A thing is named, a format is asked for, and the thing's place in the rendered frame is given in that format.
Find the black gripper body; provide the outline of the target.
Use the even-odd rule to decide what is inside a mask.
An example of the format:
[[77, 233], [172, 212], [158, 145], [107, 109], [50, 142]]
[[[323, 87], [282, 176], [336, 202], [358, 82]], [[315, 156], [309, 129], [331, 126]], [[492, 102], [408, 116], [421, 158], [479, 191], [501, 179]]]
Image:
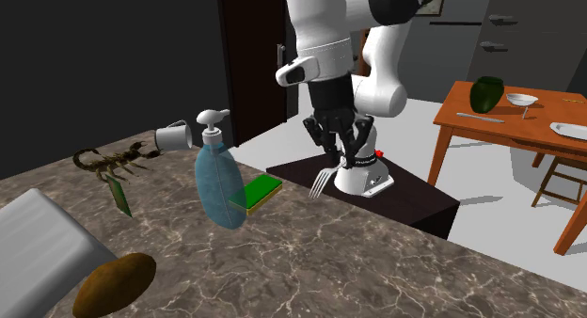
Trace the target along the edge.
[[351, 73], [309, 82], [309, 95], [314, 109], [313, 117], [328, 130], [349, 130], [355, 120], [354, 91]]

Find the silver fork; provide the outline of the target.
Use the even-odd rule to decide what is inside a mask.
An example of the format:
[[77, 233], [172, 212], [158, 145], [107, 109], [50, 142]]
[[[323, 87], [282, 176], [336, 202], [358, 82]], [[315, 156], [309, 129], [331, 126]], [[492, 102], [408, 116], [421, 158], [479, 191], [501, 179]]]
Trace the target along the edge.
[[309, 197], [311, 199], [317, 199], [321, 193], [323, 192], [327, 182], [331, 178], [333, 174], [335, 174], [340, 168], [346, 165], [346, 158], [344, 156], [340, 157], [339, 163], [335, 167], [327, 167], [321, 169], [315, 180], [314, 183], [309, 191]]

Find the green yellow sponge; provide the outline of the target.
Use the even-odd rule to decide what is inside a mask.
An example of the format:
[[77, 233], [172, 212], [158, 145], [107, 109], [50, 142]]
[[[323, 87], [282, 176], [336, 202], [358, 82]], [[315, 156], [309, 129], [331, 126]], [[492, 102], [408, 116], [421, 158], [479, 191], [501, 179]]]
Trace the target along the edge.
[[282, 189], [282, 181], [262, 174], [229, 198], [229, 205], [246, 215], [254, 214]]

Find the dark robot stand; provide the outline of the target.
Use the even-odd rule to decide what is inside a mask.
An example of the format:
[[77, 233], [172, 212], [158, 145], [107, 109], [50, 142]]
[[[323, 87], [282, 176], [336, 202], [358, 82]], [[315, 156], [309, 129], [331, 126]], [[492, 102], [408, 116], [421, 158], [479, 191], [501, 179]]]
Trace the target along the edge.
[[[460, 201], [450, 197], [387, 158], [382, 159], [394, 184], [372, 198], [342, 193], [328, 183], [324, 194], [382, 215], [412, 228], [447, 239]], [[266, 171], [292, 183], [310, 188], [317, 173], [328, 166], [326, 155], [269, 167]]]

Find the dark brown door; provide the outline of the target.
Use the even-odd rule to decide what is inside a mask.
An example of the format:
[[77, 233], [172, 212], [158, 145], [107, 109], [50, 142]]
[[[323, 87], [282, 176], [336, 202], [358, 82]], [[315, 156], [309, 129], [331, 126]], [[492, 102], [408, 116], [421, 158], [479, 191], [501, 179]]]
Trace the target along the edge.
[[287, 120], [286, 0], [217, 0], [235, 147]]

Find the blue soap dispenser bottle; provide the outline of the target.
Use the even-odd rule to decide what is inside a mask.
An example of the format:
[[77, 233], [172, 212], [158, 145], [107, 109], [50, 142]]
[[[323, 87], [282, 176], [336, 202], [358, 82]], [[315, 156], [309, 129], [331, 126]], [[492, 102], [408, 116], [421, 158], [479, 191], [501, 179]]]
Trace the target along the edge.
[[246, 213], [230, 204], [246, 202], [244, 182], [239, 167], [224, 144], [223, 133], [215, 125], [230, 113], [207, 109], [198, 114], [197, 122], [206, 125], [203, 146], [195, 162], [195, 176], [200, 202], [205, 214], [218, 226], [229, 230], [240, 228]]

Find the white mug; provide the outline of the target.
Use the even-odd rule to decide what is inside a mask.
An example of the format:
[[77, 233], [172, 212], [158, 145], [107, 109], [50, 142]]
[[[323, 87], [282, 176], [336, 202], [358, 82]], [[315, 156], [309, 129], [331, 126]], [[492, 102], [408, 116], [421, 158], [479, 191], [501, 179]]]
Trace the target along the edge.
[[157, 129], [154, 141], [160, 151], [187, 151], [193, 146], [191, 129], [183, 119]]

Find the white stemmed bowl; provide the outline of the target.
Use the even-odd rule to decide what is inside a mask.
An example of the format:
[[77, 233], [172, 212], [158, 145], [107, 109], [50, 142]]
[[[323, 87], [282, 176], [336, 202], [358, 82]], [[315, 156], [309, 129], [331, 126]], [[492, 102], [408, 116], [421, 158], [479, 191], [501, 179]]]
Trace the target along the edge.
[[534, 97], [534, 96], [528, 95], [528, 94], [522, 94], [522, 93], [507, 93], [506, 98], [507, 98], [508, 102], [511, 103], [512, 105], [520, 106], [520, 107], [524, 108], [524, 111], [522, 114], [523, 119], [526, 117], [529, 106], [538, 101], [537, 97]]

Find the orange wooden table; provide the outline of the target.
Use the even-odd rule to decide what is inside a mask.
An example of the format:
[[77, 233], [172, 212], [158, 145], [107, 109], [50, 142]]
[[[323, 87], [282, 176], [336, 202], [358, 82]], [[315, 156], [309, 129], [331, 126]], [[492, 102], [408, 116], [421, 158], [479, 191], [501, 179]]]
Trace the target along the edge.
[[[434, 124], [440, 127], [427, 182], [436, 184], [451, 138], [460, 136], [537, 153], [533, 164], [540, 165], [545, 154], [587, 162], [587, 141], [568, 138], [553, 132], [549, 125], [562, 122], [587, 126], [587, 98], [570, 92], [527, 87], [506, 87], [506, 93], [523, 93], [538, 98], [529, 115], [522, 118], [523, 109], [505, 98], [482, 117], [502, 119], [504, 123], [462, 118], [456, 113], [471, 111], [469, 93], [472, 84], [457, 81], [441, 105]], [[569, 103], [562, 99], [583, 100]]]

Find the wooden stool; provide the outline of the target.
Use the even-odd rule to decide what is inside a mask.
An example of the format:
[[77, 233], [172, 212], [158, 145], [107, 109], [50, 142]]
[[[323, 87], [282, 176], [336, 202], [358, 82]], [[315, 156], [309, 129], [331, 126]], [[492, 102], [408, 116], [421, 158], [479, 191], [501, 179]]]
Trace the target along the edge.
[[[587, 180], [578, 178], [576, 176], [565, 174], [558, 170], [558, 167], [567, 167], [577, 170], [587, 171], [587, 162], [576, 161], [568, 158], [555, 156], [551, 165], [549, 166], [547, 173], [540, 183], [540, 187], [531, 203], [532, 207], [535, 207], [539, 199], [543, 196], [559, 199], [568, 203], [579, 204], [583, 195], [583, 190], [587, 188]], [[575, 196], [566, 196], [556, 191], [553, 191], [549, 184], [553, 179], [569, 181], [578, 186], [578, 193]]]

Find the small green card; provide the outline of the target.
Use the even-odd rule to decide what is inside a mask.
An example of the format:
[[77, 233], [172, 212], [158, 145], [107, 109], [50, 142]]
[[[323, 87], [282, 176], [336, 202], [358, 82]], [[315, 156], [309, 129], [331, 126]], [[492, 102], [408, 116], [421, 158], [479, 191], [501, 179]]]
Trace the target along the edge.
[[106, 179], [117, 208], [129, 217], [133, 217], [120, 182], [110, 176]]

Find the brown scorpion figure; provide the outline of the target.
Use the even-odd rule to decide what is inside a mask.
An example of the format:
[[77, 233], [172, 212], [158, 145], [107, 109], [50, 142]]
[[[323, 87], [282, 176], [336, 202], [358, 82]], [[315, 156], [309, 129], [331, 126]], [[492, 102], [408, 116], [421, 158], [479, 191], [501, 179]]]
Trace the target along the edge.
[[[148, 143], [146, 141], [137, 141], [134, 142], [127, 151], [116, 152], [112, 155], [103, 155], [96, 149], [85, 148], [77, 151], [73, 155], [72, 161], [78, 168], [94, 173], [97, 178], [104, 183], [107, 183], [107, 179], [103, 176], [104, 172], [106, 172], [110, 177], [129, 182], [128, 179], [115, 174], [114, 169], [117, 167], [121, 168], [131, 175], [135, 174], [129, 168], [127, 168], [127, 165], [149, 170], [148, 167], [143, 167], [135, 163], [135, 160], [138, 158], [152, 159], [163, 155], [163, 153], [160, 150], [153, 150], [146, 153], [141, 152], [140, 149], [147, 145]], [[80, 156], [86, 152], [93, 152], [94, 154], [99, 155], [101, 160], [93, 160], [87, 164], [82, 163], [80, 161]]]

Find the white plate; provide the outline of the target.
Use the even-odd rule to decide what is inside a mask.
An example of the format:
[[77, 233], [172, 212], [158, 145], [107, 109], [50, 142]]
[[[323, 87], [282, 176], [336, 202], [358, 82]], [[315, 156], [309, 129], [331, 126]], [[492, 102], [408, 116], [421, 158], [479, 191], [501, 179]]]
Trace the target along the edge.
[[553, 132], [555, 132], [558, 135], [587, 141], [587, 126], [562, 122], [552, 122], [549, 125], [549, 127]]

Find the brown potato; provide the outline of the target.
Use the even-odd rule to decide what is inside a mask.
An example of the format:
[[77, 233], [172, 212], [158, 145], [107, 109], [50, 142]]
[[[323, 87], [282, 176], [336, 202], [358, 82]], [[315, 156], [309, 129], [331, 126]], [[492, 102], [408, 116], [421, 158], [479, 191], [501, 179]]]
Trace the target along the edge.
[[140, 252], [98, 266], [76, 296], [72, 315], [101, 318], [128, 307], [150, 287], [156, 267], [152, 256]]

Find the framed wall picture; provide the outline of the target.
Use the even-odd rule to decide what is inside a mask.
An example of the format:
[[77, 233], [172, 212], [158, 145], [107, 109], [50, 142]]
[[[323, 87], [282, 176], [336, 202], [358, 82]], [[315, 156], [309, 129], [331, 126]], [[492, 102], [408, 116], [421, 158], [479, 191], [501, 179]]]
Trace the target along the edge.
[[442, 13], [445, 0], [419, 0], [420, 8], [416, 12], [418, 17], [439, 17]]

